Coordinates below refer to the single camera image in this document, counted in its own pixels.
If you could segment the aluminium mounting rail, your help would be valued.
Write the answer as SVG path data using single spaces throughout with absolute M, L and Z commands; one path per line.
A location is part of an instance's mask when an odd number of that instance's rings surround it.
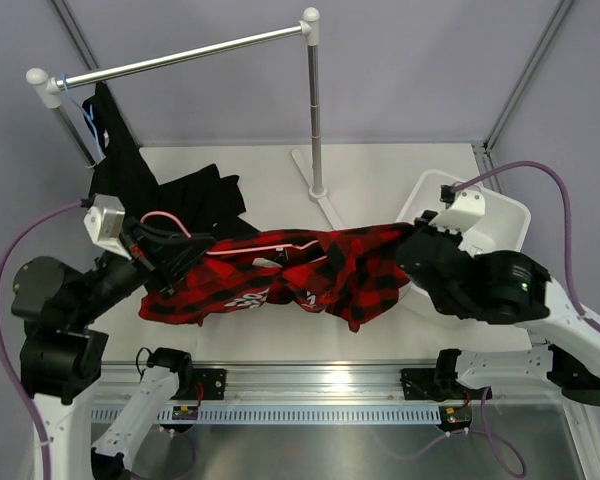
M 485 397 L 549 396 L 560 398 L 562 389 L 544 379 L 527 376 L 502 385 L 481 381 L 478 388 L 458 382 L 453 374 L 429 366 L 381 365 L 202 365 L 168 362 L 160 378 L 169 379 L 169 401 L 189 403 L 266 398 L 402 399 L 419 402 L 472 402 Z

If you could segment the blue clothes hanger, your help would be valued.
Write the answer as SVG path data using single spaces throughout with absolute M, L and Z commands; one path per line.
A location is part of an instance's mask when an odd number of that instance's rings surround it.
M 86 110 L 74 97 L 71 90 L 68 88 L 68 75 L 66 73 L 62 74 L 61 81 L 64 92 L 69 98 L 70 102 L 80 111 L 83 119 L 86 121 L 87 127 L 90 130 L 90 133 L 93 136 L 96 145 L 96 151 L 98 153 L 99 160 L 96 164 L 101 163 L 105 158 L 105 148 L 109 144 L 109 134 L 107 130 L 100 131 L 95 122 L 95 110 L 93 106 L 90 106 L 88 110 Z

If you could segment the silver white clothes rack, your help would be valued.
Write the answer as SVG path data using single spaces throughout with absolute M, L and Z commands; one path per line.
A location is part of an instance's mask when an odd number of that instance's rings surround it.
M 40 68 L 31 68 L 26 72 L 25 78 L 27 84 L 33 88 L 45 108 L 48 110 L 59 111 L 62 106 L 59 95 L 61 93 L 68 94 L 71 90 L 76 88 L 147 71 L 163 69 L 172 65 L 183 64 L 253 45 L 301 36 L 305 39 L 307 45 L 311 157 L 305 158 L 297 148 L 290 151 L 290 157 L 308 186 L 308 196 L 310 200 L 318 205 L 333 229 L 342 230 L 345 228 L 345 224 L 329 199 L 328 190 L 323 179 L 318 55 L 320 20 L 320 11 L 315 7 L 308 7 L 303 11 L 302 19 L 294 26 L 258 33 L 126 65 L 92 70 L 81 75 L 71 76 L 60 80 L 49 76 L 46 71 Z

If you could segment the pink clothes hanger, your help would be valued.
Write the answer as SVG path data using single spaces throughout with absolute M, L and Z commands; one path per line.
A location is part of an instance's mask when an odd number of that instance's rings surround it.
M 144 214 L 139 220 L 139 226 L 144 228 L 147 231 L 150 231 L 150 228 L 146 225 L 146 221 L 153 217 L 163 217 L 169 219 L 173 222 L 177 230 L 175 232 L 169 231 L 171 235 L 170 240 L 181 241 L 182 243 L 194 243 L 194 242 L 203 242 L 203 241 L 212 241 L 213 237 L 207 233 L 191 233 L 182 223 L 182 221 L 169 212 L 165 211 L 150 211 Z M 294 249 L 298 251 L 306 250 L 309 247 L 317 245 L 317 240 L 308 241 L 301 244 L 296 243 L 277 243 L 277 244 L 269 244 L 269 245 L 256 245 L 254 242 L 248 247 L 245 248 L 222 248 L 212 246 L 210 250 L 207 251 L 207 255 L 209 256 L 223 256 L 223 255 L 234 255 L 234 254 L 245 254 L 245 253 L 259 253 L 268 250 L 278 250 L 278 249 Z

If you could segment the white plastic basket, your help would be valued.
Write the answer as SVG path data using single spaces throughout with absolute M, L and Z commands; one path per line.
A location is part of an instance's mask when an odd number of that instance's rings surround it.
M 440 170 L 425 171 L 398 214 L 397 222 L 413 224 L 425 210 L 445 210 L 444 203 L 440 201 L 441 186 L 460 183 L 462 180 L 459 177 Z M 486 210 L 485 215 L 462 234 L 460 249 L 471 256 L 497 250 L 519 252 L 531 221 L 529 209 L 522 203 L 480 184 L 471 186 L 469 190 L 484 198 Z

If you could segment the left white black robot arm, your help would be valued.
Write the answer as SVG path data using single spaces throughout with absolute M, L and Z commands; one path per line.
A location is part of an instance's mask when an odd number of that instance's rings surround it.
M 19 384 L 41 431 L 42 478 L 129 479 L 166 404 L 192 405 L 192 413 L 174 414 L 174 421 L 199 419 L 203 401 L 223 399 L 226 372 L 196 367 L 180 350 L 155 349 L 131 398 L 93 441 L 92 411 L 108 336 L 89 326 L 144 285 L 173 293 L 185 268 L 214 240 L 208 234 L 167 233 L 95 207 L 85 226 L 104 251 L 91 270 L 80 272 L 43 256 L 23 265 L 14 278 L 11 311 L 26 323 Z

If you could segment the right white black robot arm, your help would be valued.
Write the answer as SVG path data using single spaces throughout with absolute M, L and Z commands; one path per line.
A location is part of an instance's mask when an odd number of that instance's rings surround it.
M 516 326 L 545 339 L 528 350 L 486 353 L 445 349 L 434 368 L 402 373 L 404 387 L 438 402 L 478 398 L 501 387 L 546 388 L 600 407 L 600 317 L 576 306 L 546 268 L 515 251 L 475 256 L 461 234 L 420 219 L 396 251 L 397 266 L 458 319 Z

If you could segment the red black plaid shirt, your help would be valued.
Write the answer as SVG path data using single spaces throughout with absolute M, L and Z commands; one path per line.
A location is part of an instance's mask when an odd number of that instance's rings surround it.
M 347 322 L 352 332 L 390 310 L 409 278 L 396 264 L 396 250 L 414 231 L 409 223 L 346 230 L 273 230 L 251 238 L 228 239 L 214 246 L 245 248 L 317 240 L 306 250 L 268 250 L 209 256 L 165 298 L 149 293 L 139 316 L 170 325 L 203 324 L 211 314 L 252 310 L 266 303 L 294 303 L 308 313 Z

